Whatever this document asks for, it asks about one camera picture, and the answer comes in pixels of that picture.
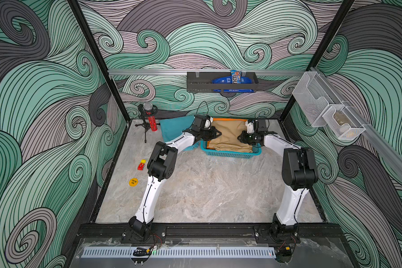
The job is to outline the beige pants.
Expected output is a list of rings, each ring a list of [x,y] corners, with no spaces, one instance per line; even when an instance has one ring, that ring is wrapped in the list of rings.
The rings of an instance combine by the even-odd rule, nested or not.
[[[212,126],[221,131],[222,135],[207,142],[207,149],[230,151],[237,153],[253,153],[252,146],[239,142],[237,137],[246,130],[242,121],[213,121]]]

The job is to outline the teal pants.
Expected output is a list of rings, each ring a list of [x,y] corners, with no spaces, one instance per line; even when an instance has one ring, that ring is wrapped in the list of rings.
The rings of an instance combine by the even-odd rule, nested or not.
[[[194,116],[161,119],[160,128],[164,142],[169,142],[179,137],[184,130],[191,127],[193,121]]]

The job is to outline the orange pants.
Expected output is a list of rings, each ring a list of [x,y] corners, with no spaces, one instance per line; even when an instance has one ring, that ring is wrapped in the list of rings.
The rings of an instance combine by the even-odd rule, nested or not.
[[[242,121],[247,122],[247,119],[239,119],[239,118],[214,118],[211,117],[212,121]]]

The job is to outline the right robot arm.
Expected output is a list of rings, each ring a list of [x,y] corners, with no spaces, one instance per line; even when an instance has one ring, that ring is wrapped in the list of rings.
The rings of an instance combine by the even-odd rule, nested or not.
[[[298,233],[298,214],[310,188],[318,182],[314,151],[300,147],[269,131],[266,119],[252,119],[245,123],[238,140],[249,145],[266,147],[282,157],[281,176],[285,191],[270,227],[275,241],[295,241]]]

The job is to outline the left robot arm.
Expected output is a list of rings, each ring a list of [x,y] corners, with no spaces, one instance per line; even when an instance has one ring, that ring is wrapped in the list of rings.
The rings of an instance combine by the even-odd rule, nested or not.
[[[151,236],[151,224],[154,211],[163,184],[175,170],[178,154],[199,141],[211,141],[222,135],[212,126],[213,118],[209,115],[195,115],[191,126],[180,136],[168,141],[157,142],[147,163],[147,185],[140,206],[130,218],[130,231],[143,241]]]

